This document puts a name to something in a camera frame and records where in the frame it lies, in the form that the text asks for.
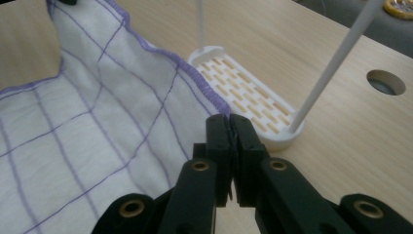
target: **checkered towel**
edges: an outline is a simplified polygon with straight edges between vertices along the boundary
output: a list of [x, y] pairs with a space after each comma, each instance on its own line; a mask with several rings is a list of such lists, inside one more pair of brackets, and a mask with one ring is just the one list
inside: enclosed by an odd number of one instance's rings
[[171, 188], [227, 103], [111, 0], [48, 0], [56, 77], [0, 91], [0, 233], [91, 233], [128, 193]]

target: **wooden tabletop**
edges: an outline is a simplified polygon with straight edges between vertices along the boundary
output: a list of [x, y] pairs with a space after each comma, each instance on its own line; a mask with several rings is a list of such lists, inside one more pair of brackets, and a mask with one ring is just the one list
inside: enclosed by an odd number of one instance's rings
[[[56, 33], [44, 0], [0, 6], [0, 89], [54, 76]], [[197, 49], [194, 1], [119, 0], [131, 25], [184, 58]], [[205, 1], [206, 43], [300, 108], [348, 28], [290, 0]], [[366, 76], [385, 70], [405, 85], [389, 96]], [[292, 162], [325, 198], [363, 193], [413, 222], [413, 59], [361, 38], [306, 119], [302, 135], [274, 153]], [[218, 209], [216, 233], [258, 233], [253, 209]]]

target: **white cloth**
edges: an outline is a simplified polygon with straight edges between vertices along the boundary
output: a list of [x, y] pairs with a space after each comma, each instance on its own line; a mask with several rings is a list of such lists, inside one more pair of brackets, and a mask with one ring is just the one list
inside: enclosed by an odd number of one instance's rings
[[114, 1], [48, 0], [48, 10], [59, 74], [0, 91], [0, 233], [91, 233], [117, 198], [174, 186], [206, 118], [230, 112]]

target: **cloth fold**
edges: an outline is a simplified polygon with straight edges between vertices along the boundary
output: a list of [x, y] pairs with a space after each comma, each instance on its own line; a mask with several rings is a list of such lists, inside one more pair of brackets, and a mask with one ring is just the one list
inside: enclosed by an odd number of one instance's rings
[[228, 104], [111, 0], [47, 0], [56, 77], [0, 91], [1, 233], [91, 233], [128, 193], [174, 186], [205, 120]]

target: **white rod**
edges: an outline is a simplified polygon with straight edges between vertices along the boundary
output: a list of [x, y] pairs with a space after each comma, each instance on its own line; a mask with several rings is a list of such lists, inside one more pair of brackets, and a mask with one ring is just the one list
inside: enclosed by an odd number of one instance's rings
[[201, 52], [204, 51], [204, 9], [203, 9], [203, 0], [195, 0], [197, 3], [197, 9], [198, 9], [198, 43]]
[[358, 15], [349, 33], [347, 33], [342, 44], [334, 54], [330, 63], [321, 74], [319, 80], [317, 81], [310, 95], [307, 97], [301, 109], [297, 112], [294, 120], [291, 123], [291, 126], [288, 129], [291, 133], [295, 133], [295, 131], [297, 131], [298, 127], [301, 125], [310, 109], [316, 103], [322, 91], [327, 86], [328, 82], [331, 80], [334, 73], [340, 67], [343, 60], [349, 54], [350, 50], [353, 48], [358, 38], [368, 27], [368, 25], [373, 21], [376, 13], [380, 10], [380, 8], [383, 7], [384, 2], [385, 0], [369, 0], [367, 2], [364, 9]]

